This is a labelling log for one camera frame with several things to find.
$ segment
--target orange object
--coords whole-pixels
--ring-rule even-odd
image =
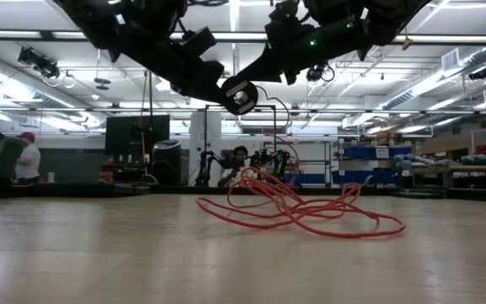
[[[254,168],[245,169],[245,171],[247,170],[257,171]],[[265,172],[261,172],[265,179],[270,179],[276,182],[276,184],[270,184],[248,177],[246,174],[244,174],[245,171],[241,172],[241,180],[229,188],[227,197],[228,206],[217,204],[208,198],[196,198],[196,204],[198,205],[198,207],[200,207],[200,209],[202,209],[203,211],[232,224],[257,229],[272,229],[284,225],[296,224],[299,227],[320,236],[332,236],[342,238],[393,236],[401,233],[406,228],[406,225],[397,217],[363,210],[354,206],[354,202],[359,198],[359,195],[361,194],[361,186],[358,183],[346,184],[343,187],[342,194],[339,198],[315,198],[304,200],[303,198],[300,198],[297,194],[295,194],[290,187],[281,183],[275,176],[272,176]],[[235,187],[246,187],[252,193],[268,198],[268,201],[253,205],[236,206],[230,202],[230,194]],[[278,212],[276,214],[261,214],[258,212],[247,211],[247,209],[259,208],[267,204],[275,204]],[[238,214],[249,215],[259,219],[280,219],[281,221],[277,221],[272,224],[255,224],[250,221],[235,220],[231,219],[226,215],[211,210],[208,207],[209,205],[212,205],[218,209],[228,210],[230,212],[235,212]],[[339,212],[339,214],[329,215],[331,211],[337,211]],[[397,222],[399,224],[399,227],[395,230],[390,231],[343,233],[318,230],[301,222],[301,220],[306,216],[334,220],[342,217],[346,213],[363,214],[366,217],[374,220],[377,225],[380,224],[380,219],[392,220]]]

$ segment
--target ceiling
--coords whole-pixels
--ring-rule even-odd
[[[263,32],[272,11],[269,1],[239,0],[232,5],[215,8],[190,7],[183,24],[191,30],[208,26],[212,31]],[[300,17],[306,13],[300,9]],[[78,30],[67,15],[52,1],[43,0],[0,0],[0,30]],[[424,8],[408,25],[410,35],[486,35],[486,1],[436,1]],[[58,61],[58,67],[70,73],[76,79],[72,88],[66,88],[60,79],[50,81],[55,90],[79,100],[84,107],[103,108],[114,103],[122,107],[139,108],[143,106],[145,84],[144,69],[132,59],[122,56],[116,63],[107,60],[107,53],[97,50],[88,42],[64,41],[14,41],[12,37],[0,39],[0,62],[26,73],[38,80],[38,90],[46,85],[40,75],[31,68],[25,68],[17,62],[21,47],[32,47],[42,55]],[[239,69],[244,68],[257,58],[263,44],[238,43]],[[228,73],[234,72],[234,46],[231,43],[219,43],[212,47],[202,59],[221,62]],[[367,109],[375,108],[387,96],[395,95],[421,79],[425,79],[441,68],[441,58],[446,53],[458,48],[461,57],[471,54],[481,46],[410,46],[403,50],[401,46],[375,48],[370,55],[360,62],[355,53],[335,58],[330,64],[336,76],[330,83],[312,84],[302,72],[296,84],[258,83],[270,96],[278,97],[287,105],[298,105],[306,109]],[[109,79],[109,90],[98,90],[95,77]],[[449,79],[434,90],[425,92],[426,100],[413,100],[398,109],[423,110],[434,103],[446,100],[463,90],[481,85],[480,82],[463,83],[460,77]],[[163,112],[162,108],[201,108],[201,100],[189,100],[162,85],[153,89],[154,111]],[[264,100],[262,104],[276,104],[276,101]],[[173,119],[188,119],[190,112],[171,113]],[[225,113],[225,119],[235,117]],[[328,113],[314,117],[313,121],[341,122],[347,115]],[[286,116],[279,114],[279,119]],[[251,113],[243,120],[272,120],[272,114]]]

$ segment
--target wire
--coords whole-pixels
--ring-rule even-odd
[[[251,173],[251,171],[263,175],[265,179],[273,180],[275,184],[269,184],[267,182],[249,177],[249,173]],[[247,204],[239,206],[234,205],[230,201],[230,195],[235,187],[247,188],[251,193],[265,197],[268,199],[268,201],[259,204]],[[290,187],[281,183],[275,176],[249,167],[241,172],[241,180],[229,188],[228,196],[226,198],[228,206],[217,204],[213,200],[208,198],[199,197],[196,198],[195,201],[198,207],[203,211],[229,223],[242,225],[249,228],[272,229],[281,226],[296,224],[306,231],[317,234],[319,236],[342,238],[394,236],[404,231],[406,225],[397,217],[388,214],[379,214],[356,207],[354,205],[354,202],[359,198],[360,194],[361,186],[358,183],[349,183],[343,187],[342,194],[339,198],[316,198],[304,200],[303,198],[295,194]],[[274,204],[278,212],[275,214],[264,214],[247,211],[247,209],[259,208],[268,204]],[[235,220],[226,215],[211,210],[208,207],[209,205],[212,205],[218,209],[230,211],[231,213],[249,215],[258,219],[265,220],[278,219],[280,221],[274,222],[272,224],[256,224],[255,222],[251,221]],[[303,220],[305,217],[334,220],[342,217],[346,213],[365,215],[366,217],[376,222],[376,229],[370,232],[332,232],[319,230],[301,222],[301,220]],[[399,224],[399,227],[389,231],[378,231],[377,227],[380,225],[381,219],[397,222]]]
[[[269,97],[269,95],[267,94],[267,91],[266,89],[264,89],[263,87],[257,85],[256,86],[258,89],[262,90],[263,91],[263,94],[265,94],[266,96],[266,100],[276,100],[278,101],[278,103],[280,103],[281,105],[283,105],[284,109],[286,110],[286,115],[287,115],[287,118],[286,118],[286,124],[284,125],[285,128],[288,127],[288,125],[290,124],[291,122],[291,119],[290,119],[290,110],[288,109],[288,107],[286,106],[286,104],[284,104],[279,98],[277,97]]]
[[[324,71],[324,73],[321,74],[321,80],[323,80],[326,83],[332,82],[333,80],[335,80],[335,70],[329,64],[327,64],[327,70],[331,71],[331,73],[332,73],[332,77],[330,79],[324,79],[324,73],[326,71]]]
[[[142,131],[142,117],[143,117],[143,110],[145,110],[145,91],[148,86],[148,73],[145,74],[145,78],[143,80],[143,93],[142,93],[142,110],[140,111],[140,120],[139,120],[139,128],[140,128],[140,136],[142,138],[142,162],[145,164],[145,139],[143,137]],[[145,174],[148,174],[148,167],[145,166]]]
[[[218,7],[230,3],[230,0],[188,0],[189,6]]]

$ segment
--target tan floor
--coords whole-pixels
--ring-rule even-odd
[[[338,240],[225,224],[193,198],[0,201],[0,304],[486,303],[486,203],[362,198],[408,228]]]

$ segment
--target tv screen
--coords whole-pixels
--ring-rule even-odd
[[[109,117],[106,121],[105,153],[107,155],[141,155],[142,132],[145,153],[151,155],[153,146],[170,138],[170,116]]]

